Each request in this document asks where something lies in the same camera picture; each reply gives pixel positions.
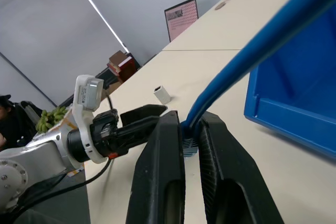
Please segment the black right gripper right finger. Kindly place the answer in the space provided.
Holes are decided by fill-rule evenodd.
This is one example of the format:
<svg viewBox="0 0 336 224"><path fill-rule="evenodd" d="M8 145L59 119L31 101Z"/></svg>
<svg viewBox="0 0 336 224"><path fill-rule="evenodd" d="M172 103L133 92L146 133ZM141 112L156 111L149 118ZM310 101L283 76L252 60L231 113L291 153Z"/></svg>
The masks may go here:
<svg viewBox="0 0 336 224"><path fill-rule="evenodd" d="M207 223L283 223L256 162L219 116L206 112L199 130Z"/></svg>

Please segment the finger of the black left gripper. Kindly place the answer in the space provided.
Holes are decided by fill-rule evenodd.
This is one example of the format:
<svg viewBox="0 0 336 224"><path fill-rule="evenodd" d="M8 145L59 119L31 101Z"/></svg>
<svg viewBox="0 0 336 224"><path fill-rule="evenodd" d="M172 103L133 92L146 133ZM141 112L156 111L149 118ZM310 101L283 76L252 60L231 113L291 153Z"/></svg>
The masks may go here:
<svg viewBox="0 0 336 224"><path fill-rule="evenodd" d="M138 120L122 119L121 154L127 154L129 149L146 143L159 119L159 116L147 116Z"/></svg>
<svg viewBox="0 0 336 224"><path fill-rule="evenodd" d="M131 111L120 114L123 126L131 124L135 121L147 118L148 116L160 116L167 110L166 105L147 104Z"/></svg>

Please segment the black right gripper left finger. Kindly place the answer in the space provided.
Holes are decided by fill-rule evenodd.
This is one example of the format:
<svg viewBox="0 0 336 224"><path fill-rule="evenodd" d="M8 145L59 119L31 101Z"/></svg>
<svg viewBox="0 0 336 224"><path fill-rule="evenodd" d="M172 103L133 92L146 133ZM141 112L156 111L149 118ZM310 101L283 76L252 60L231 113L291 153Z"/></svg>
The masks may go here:
<svg viewBox="0 0 336 224"><path fill-rule="evenodd" d="M134 169L126 223L183 223L185 166L177 111L160 117Z"/></svg>

